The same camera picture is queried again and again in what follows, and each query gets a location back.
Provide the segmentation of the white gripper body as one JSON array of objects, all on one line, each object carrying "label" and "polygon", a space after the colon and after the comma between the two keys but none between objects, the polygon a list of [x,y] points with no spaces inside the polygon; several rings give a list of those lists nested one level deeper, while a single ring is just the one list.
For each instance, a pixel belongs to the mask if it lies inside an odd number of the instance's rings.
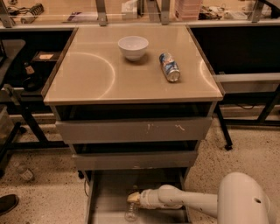
[{"label": "white gripper body", "polygon": [[140,193],[140,207],[145,209],[159,208],[158,190],[144,190]]}]

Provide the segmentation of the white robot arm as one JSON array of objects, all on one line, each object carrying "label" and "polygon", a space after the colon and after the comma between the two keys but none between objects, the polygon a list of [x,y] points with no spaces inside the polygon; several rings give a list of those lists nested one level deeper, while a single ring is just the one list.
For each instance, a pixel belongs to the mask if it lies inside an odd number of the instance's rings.
[{"label": "white robot arm", "polygon": [[217,219],[218,224],[277,224],[277,212],[260,185],[249,175],[232,172],[217,194],[187,192],[173,185],[133,192],[129,203],[145,209],[190,207]]}]

